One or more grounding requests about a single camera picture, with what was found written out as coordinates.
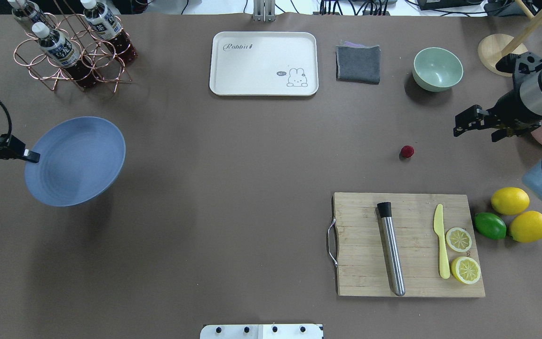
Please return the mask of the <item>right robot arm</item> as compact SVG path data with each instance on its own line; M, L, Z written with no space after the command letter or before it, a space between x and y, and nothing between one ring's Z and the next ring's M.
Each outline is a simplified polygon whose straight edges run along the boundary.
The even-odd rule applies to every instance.
M513 88L490 109L473 105L454 118L454 137L474 129L493 129L491 141L522 137L542 124L542 58L533 52L503 56L496 69L512 75ZM542 200L542 158L524 178Z

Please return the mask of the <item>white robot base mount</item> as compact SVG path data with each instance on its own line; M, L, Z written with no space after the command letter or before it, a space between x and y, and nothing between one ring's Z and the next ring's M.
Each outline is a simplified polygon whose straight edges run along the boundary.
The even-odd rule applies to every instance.
M200 339L324 339L322 324L211 324L202 328Z

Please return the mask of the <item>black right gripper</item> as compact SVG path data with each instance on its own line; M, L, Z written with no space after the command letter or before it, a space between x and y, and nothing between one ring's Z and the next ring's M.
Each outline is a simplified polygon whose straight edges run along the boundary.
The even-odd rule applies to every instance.
M532 52L510 53L503 56L495 68L502 73L512 75L513 88L498 99L495 106L484 110L479 105L472 105L454 116L453 136L459 137L473 129L492 128L486 124L495 118L495 132L491 141L497 142L506 137L520 137L537 129L542 120L542 58Z

